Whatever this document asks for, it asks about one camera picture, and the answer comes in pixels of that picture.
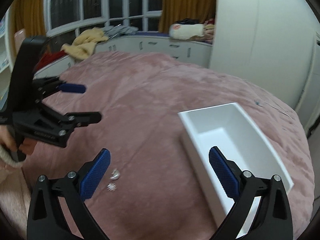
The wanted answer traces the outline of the person's left hand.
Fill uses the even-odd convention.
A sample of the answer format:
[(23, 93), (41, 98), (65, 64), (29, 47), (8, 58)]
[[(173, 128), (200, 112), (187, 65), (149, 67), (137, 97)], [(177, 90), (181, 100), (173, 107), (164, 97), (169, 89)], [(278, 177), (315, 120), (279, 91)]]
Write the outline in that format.
[(32, 155), (36, 145), (36, 140), (31, 138), (25, 138), (24, 141), (18, 147), (16, 139), (9, 132), (7, 126), (1, 125), (1, 146), (3, 146), (5, 150), (10, 150), (13, 152), (19, 150), (25, 155)]

